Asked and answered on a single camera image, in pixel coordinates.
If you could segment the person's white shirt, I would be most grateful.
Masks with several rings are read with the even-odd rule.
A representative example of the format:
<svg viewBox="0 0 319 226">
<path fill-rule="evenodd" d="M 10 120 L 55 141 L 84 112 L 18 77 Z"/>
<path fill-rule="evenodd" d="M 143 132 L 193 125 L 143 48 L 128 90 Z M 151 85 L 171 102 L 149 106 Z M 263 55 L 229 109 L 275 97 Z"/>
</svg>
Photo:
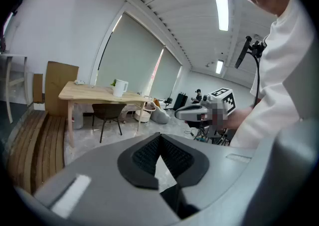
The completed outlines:
<svg viewBox="0 0 319 226">
<path fill-rule="evenodd" d="M 261 101 L 237 129 L 232 147 L 256 149 L 262 139 L 299 120 L 283 82 L 304 58 L 314 38 L 315 29 L 300 0 L 290 0 L 264 38 L 267 46 L 251 88 L 251 94 Z"/>
</svg>

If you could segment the stack of wooden slats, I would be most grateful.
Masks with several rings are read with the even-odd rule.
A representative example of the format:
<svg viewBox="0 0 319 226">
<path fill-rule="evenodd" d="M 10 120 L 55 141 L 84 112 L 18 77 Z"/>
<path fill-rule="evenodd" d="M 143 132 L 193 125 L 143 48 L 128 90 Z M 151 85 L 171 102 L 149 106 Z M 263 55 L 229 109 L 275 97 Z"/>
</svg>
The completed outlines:
<svg viewBox="0 0 319 226">
<path fill-rule="evenodd" d="M 34 110 L 19 128 L 7 171 L 15 186 L 34 194 L 64 167 L 66 119 Z"/>
</svg>

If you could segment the black case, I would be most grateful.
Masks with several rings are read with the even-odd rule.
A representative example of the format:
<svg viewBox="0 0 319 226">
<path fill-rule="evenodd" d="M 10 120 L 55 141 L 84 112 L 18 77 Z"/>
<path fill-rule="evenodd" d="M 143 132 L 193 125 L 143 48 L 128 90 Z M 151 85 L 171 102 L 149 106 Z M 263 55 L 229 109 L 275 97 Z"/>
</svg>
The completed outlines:
<svg viewBox="0 0 319 226">
<path fill-rule="evenodd" d="M 179 93 L 175 100 L 173 110 L 177 110 L 185 106 L 187 99 L 188 99 L 188 96 L 185 93 Z"/>
</svg>

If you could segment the white electric kettle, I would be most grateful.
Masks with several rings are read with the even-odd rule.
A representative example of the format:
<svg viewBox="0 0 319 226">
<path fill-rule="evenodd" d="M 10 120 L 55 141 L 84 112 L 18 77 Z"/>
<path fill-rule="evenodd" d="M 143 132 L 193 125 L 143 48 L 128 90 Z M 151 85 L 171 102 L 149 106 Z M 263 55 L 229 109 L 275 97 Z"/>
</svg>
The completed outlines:
<svg viewBox="0 0 319 226">
<path fill-rule="evenodd" d="M 122 97 L 125 92 L 127 92 L 128 89 L 128 82 L 122 81 L 119 79 L 115 79 L 115 86 L 113 89 L 113 95 L 116 97 Z"/>
</svg>

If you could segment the grey roller blind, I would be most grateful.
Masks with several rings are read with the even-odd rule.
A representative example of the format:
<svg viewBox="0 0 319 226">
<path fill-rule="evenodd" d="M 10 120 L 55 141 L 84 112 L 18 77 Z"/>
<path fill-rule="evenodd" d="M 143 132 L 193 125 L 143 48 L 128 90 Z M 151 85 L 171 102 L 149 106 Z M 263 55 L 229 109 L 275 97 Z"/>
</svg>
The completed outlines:
<svg viewBox="0 0 319 226">
<path fill-rule="evenodd" d="M 165 48 L 161 55 L 150 96 L 156 99 L 169 98 L 175 85 L 181 64 Z"/>
<path fill-rule="evenodd" d="M 114 79 L 128 82 L 128 91 L 142 93 L 155 69 L 163 44 L 124 13 L 105 47 L 96 85 L 109 87 Z"/>
</svg>

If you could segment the black chest-mounted screen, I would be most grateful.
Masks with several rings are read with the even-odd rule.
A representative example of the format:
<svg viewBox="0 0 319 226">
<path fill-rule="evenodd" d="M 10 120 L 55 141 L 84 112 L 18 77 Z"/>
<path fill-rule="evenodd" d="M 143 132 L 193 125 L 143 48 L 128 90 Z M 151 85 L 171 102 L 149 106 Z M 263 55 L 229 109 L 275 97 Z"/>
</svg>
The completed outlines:
<svg viewBox="0 0 319 226">
<path fill-rule="evenodd" d="M 240 64 L 242 63 L 242 61 L 244 60 L 245 58 L 245 55 L 247 54 L 248 50 L 250 50 L 250 44 L 251 44 L 251 41 L 252 41 L 252 38 L 250 36 L 246 36 L 246 41 L 245 41 L 245 44 L 243 46 L 243 49 L 235 63 L 235 68 L 238 69 Z"/>
</svg>

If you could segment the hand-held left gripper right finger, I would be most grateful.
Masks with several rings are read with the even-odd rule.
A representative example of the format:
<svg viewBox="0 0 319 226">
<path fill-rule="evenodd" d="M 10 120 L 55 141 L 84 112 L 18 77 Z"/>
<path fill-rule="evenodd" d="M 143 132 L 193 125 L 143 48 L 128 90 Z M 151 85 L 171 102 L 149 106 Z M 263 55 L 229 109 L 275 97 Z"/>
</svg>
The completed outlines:
<svg viewBox="0 0 319 226">
<path fill-rule="evenodd" d="M 160 157 L 175 180 L 161 192 L 181 218 L 197 213 L 224 194 L 239 178 L 255 151 L 207 144 L 163 134 Z"/>
</svg>

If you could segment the grey bean bag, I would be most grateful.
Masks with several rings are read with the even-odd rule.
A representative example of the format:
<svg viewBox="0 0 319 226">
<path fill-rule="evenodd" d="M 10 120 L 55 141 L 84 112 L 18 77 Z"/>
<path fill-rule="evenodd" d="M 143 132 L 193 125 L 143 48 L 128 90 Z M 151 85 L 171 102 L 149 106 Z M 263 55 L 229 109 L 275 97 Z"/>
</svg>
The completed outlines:
<svg viewBox="0 0 319 226">
<path fill-rule="evenodd" d="M 170 120 L 170 116 L 167 112 L 157 106 L 153 101 L 150 104 L 155 108 L 155 111 L 151 113 L 150 119 L 158 124 L 167 124 Z"/>
</svg>

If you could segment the wooden table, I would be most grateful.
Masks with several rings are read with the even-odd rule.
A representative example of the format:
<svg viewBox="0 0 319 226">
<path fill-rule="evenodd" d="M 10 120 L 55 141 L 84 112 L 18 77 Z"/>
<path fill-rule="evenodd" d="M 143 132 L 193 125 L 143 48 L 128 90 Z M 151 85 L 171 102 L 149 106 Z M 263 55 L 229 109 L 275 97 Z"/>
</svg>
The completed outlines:
<svg viewBox="0 0 319 226">
<path fill-rule="evenodd" d="M 100 87 L 96 85 L 82 84 L 77 85 L 73 81 L 67 82 L 60 92 L 59 99 L 68 101 L 68 133 L 69 144 L 74 148 L 74 136 L 72 125 L 72 112 L 75 103 L 83 104 L 137 104 L 143 110 L 146 103 L 151 102 L 149 98 L 145 98 L 133 92 L 125 92 L 122 97 L 113 95 L 113 90 L 109 87 Z"/>
</svg>

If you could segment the black tripod stand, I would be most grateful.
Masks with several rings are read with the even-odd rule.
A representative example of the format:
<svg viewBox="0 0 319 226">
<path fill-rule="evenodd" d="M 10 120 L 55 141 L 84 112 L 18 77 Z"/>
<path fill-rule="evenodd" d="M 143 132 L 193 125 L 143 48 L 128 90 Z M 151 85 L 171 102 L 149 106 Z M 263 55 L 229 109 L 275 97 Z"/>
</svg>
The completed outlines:
<svg viewBox="0 0 319 226">
<path fill-rule="evenodd" d="M 193 136 L 193 140 L 214 145 L 229 146 L 231 140 L 228 138 L 228 129 L 213 130 L 208 121 L 185 123 L 191 128 L 190 131 L 185 131 L 186 134 Z"/>
</svg>

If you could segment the person's right forearm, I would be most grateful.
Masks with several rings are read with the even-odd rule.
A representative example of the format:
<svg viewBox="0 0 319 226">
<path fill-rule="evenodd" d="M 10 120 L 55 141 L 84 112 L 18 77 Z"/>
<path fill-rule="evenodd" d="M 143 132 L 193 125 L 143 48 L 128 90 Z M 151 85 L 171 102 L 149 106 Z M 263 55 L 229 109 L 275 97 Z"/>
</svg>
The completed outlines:
<svg viewBox="0 0 319 226">
<path fill-rule="evenodd" d="M 223 122 L 223 128 L 227 129 L 238 129 L 243 121 L 249 116 L 252 112 L 253 107 L 250 106 L 246 109 L 239 109 L 230 114 L 226 120 Z"/>
</svg>

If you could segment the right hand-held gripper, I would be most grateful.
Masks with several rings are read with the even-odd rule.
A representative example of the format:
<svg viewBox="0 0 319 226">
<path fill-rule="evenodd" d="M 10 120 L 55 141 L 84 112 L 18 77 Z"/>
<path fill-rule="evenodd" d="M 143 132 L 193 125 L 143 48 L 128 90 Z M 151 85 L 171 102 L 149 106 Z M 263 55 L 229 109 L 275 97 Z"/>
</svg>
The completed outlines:
<svg viewBox="0 0 319 226">
<path fill-rule="evenodd" d="M 202 97 L 201 104 L 183 106 L 175 111 L 174 116 L 184 121 L 203 121 L 207 119 L 207 108 L 221 109 L 223 115 L 230 115 L 236 109 L 232 89 L 220 88 Z"/>
</svg>

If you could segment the black screen mount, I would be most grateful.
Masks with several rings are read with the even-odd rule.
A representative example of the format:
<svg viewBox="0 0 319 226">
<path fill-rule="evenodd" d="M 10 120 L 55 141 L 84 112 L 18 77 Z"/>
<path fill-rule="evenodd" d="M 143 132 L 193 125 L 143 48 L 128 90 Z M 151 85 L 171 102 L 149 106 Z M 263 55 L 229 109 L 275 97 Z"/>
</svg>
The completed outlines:
<svg viewBox="0 0 319 226">
<path fill-rule="evenodd" d="M 249 46 L 250 54 L 259 59 L 262 56 L 264 49 L 266 48 L 266 44 L 264 42 L 256 41 L 254 44 Z"/>
</svg>

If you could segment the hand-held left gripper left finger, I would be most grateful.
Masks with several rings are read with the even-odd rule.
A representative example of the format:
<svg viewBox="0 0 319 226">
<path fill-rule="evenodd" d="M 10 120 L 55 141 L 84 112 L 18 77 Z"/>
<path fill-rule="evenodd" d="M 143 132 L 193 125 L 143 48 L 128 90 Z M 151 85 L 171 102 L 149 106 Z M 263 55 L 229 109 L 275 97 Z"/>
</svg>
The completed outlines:
<svg viewBox="0 0 319 226">
<path fill-rule="evenodd" d="M 100 146 L 47 180 L 34 197 L 72 222 L 178 222 L 159 191 L 131 185 L 118 170 L 119 155 L 149 134 Z"/>
</svg>

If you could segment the dark wicker chair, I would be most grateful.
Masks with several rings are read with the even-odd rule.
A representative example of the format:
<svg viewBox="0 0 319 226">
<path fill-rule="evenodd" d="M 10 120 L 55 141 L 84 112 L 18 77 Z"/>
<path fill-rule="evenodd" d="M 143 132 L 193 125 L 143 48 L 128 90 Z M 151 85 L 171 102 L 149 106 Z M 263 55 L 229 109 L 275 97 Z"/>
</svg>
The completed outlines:
<svg viewBox="0 0 319 226">
<path fill-rule="evenodd" d="M 122 130 L 119 122 L 119 116 L 121 111 L 124 109 L 126 104 L 93 104 L 93 114 L 92 114 L 92 126 L 94 126 L 95 117 L 103 120 L 101 135 L 100 135 L 100 143 L 102 143 L 103 132 L 105 123 L 107 121 L 117 122 L 120 134 L 122 135 Z"/>
</svg>

